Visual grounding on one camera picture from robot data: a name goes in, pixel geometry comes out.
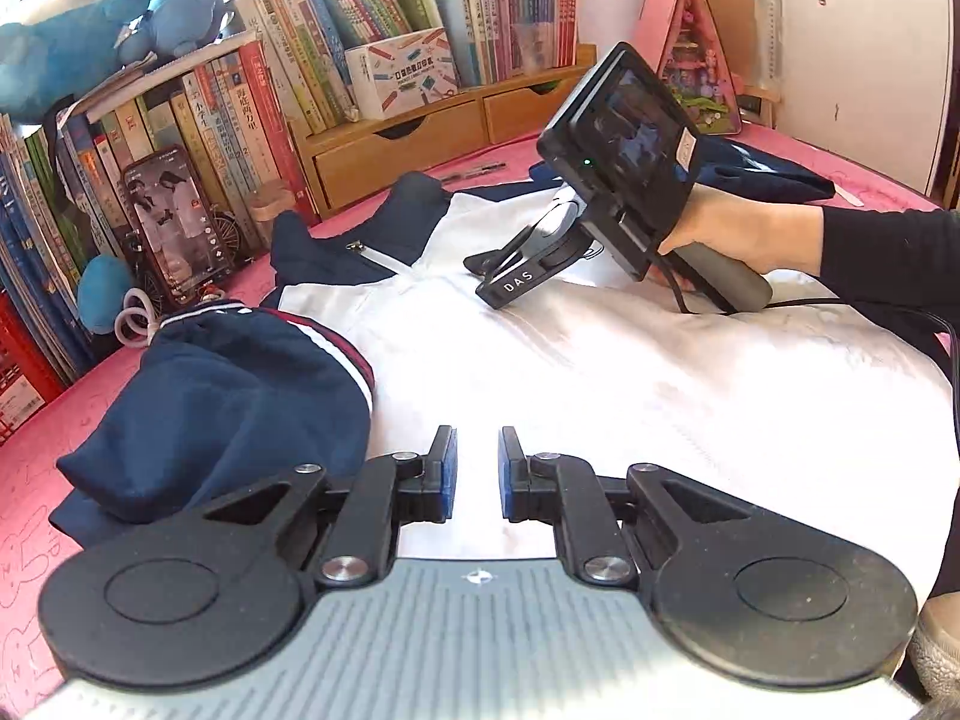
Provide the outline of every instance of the black sleeve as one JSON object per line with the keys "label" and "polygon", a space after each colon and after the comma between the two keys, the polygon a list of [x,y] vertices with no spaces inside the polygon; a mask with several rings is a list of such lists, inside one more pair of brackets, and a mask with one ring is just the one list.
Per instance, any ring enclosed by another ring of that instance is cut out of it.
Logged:
{"label": "black sleeve", "polygon": [[[824,208],[820,281],[843,300],[922,309],[960,330],[960,218],[948,211]],[[933,322],[882,308],[861,311],[947,370]]]}

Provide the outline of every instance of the blue egg-shaped object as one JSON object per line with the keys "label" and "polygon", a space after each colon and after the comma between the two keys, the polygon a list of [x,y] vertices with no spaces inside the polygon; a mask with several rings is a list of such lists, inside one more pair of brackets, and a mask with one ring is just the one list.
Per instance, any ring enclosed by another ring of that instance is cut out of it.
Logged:
{"label": "blue egg-shaped object", "polygon": [[98,336],[113,333],[113,321],[123,311],[123,298],[133,288],[127,263],[108,254],[90,260],[80,276],[77,307],[83,327]]}

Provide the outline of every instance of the drawer handle cutout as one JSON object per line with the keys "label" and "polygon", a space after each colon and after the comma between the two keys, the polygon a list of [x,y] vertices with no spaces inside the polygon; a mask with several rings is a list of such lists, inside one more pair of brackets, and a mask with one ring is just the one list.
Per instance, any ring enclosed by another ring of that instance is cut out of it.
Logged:
{"label": "drawer handle cutout", "polygon": [[386,138],[388,141],[398,141],[408,135],[413,135],[425,121],[425,116],[421,116],[419,119],[410,119],[409,122],[401,122],[400,124],[394,124],[392,127],[381,129],[380,132],[377,132],[377,136]]}
{"label": "drawer handle cutout", "polygon": [[535,83],[533,86],[528,86],[527,89],[543,97],[549,95],[558,86],[560,86],[560,81],[544,81],[544,83]]}

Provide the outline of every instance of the zipper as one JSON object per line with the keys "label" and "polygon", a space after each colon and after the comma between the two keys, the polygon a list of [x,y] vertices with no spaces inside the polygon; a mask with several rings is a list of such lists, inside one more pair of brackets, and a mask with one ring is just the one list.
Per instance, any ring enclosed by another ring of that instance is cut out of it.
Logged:
{"label": "zipper", "polygon": [[397,275],[411,277],[416,276],[414,269],[412,269],[411,266],[402,263],[400,260],[395,259],[395,257],[384,254],[382,251],[377,251],[374,248],[368,247],[359,241],[354,241],[352,244],[347,244],[347,251],[356,252],[361,257],[370,260],[372,263],[376,263],[378,266],[381,266],[381,268],[386,268],[388,271],[393,271]]}

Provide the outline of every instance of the bookshelf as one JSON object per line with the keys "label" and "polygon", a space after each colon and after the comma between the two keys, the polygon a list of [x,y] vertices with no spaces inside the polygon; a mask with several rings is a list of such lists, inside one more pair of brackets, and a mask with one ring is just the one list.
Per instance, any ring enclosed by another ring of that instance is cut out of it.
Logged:
{"label": "bookshelf", "polygon": [[595,62],[596,47],[578,46],[570,67],[464,89],[382,122],[342,124],[319,135],[294,125],[320,214],[335,215],[410,170],[428,170],[543,127]]}

